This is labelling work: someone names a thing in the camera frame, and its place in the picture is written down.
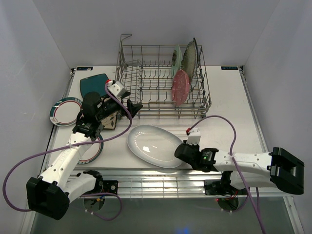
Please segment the white oval platter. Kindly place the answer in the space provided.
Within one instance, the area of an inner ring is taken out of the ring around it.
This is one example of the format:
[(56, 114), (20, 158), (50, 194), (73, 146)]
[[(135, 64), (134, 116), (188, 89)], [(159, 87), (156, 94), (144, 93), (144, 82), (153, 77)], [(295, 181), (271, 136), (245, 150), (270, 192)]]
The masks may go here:
[(177, 168), (183, 161), (175, 157), (182, 140), (174, 134), (152, 125), (133, 128), (127, 137), (127, 145), (138, 158), (161, 168)]

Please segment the pink dotted scalloped plate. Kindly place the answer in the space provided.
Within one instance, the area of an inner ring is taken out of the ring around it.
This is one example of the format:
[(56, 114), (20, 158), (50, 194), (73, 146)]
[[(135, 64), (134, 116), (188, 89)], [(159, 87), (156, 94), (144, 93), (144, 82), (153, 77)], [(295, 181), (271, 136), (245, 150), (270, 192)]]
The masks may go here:
[(176, 72), (171, 89), (172, 102), (175, 106), (182, 105), (187, 99), (190, 91), (190, 79), (188, 74), (180, 69)]

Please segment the mint green flower plate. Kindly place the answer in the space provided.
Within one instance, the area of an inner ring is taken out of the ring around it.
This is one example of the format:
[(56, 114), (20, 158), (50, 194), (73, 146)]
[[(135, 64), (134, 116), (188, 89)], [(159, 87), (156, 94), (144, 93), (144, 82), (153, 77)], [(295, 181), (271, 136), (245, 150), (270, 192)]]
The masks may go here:
[(171, 65), (171, 75), (174, 77), (178, 70), (181, 68), (182, 62), (182, 52), (178, 44), (175, 45), (173, 54), (172, 54), (172, 65)]

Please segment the speckled beige round plate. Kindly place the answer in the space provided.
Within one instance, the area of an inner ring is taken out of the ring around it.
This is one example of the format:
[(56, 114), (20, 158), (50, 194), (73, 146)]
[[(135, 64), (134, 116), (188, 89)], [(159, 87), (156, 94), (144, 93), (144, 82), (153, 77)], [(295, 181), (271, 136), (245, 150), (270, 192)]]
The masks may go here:
[(190, 81), (192, 81), (197, 70), (197, 62), (198, 47), (196, 39), (193, 38), (193, 40), (188, 43), (181, 62), (181, 69), (187, 73)]

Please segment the black square floral plate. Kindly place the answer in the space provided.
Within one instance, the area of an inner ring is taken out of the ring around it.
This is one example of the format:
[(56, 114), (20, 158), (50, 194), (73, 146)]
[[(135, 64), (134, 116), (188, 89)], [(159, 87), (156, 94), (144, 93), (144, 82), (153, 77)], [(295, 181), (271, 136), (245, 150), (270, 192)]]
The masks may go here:
[(198, 49), (198, 44), (195, 38), (193, 38), (193, 43), (195, 45), (195, 50), (196, 50), (196, 67), (195, 67), (195, 71), (197, 71), (198, 67), (199, 67), (199, 62), (200, 62), (200, 55), (199, 55), (199, 49)]

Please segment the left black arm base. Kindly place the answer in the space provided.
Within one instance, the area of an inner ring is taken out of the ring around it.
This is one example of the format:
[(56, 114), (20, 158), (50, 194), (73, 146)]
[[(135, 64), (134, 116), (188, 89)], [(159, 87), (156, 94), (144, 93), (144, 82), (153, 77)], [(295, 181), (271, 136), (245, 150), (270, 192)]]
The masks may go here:
[(85, 192), (81, 197), (99, 193), (118, 194), (118, 181), (117, 180), (102, 180), (95, 183), (94, 189)]

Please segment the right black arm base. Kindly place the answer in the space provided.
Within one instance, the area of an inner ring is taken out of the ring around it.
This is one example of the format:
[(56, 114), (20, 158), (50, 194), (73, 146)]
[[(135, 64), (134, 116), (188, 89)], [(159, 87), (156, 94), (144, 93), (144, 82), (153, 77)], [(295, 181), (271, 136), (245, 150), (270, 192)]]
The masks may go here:
[(236, 189), (228, 182), (221, 180), (204, 180), (205, 195), (247, 195), (246, 189)]

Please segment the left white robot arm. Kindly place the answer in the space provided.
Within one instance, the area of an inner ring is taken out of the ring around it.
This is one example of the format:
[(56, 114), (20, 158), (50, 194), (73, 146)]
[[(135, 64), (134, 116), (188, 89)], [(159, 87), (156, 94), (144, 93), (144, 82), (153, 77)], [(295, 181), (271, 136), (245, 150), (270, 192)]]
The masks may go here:
[(103, 190), (100, 172), (86, 170), (71, 181), (68, 178), (91, 143), (97, 141), (104, 118), (120, 112), (132, 120), (142, 107), (142, 104), (133, 104), (130, 100), (124, 106), (116, 97), (103, 100), (97, 92), (87, 93), (66, 148), (61, 150), (48, 169), (26, 183), (30, 210), (60, 220), (76, 198), (84, 194), (100, 194)]

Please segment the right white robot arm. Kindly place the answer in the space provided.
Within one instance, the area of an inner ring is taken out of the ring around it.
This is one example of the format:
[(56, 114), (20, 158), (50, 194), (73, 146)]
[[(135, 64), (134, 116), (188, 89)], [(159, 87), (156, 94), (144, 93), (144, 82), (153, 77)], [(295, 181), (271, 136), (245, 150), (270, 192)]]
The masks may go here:
[(250, 187), (277, 187), (292, 194), (304, 193), (304, 162), (280, 147), (262, 154), (235, 153), (231, 156), (216, 148), (180, 144), (175, 157), (188, 163), (194, 170), (222, 173), (221, 190), (231, 194)]

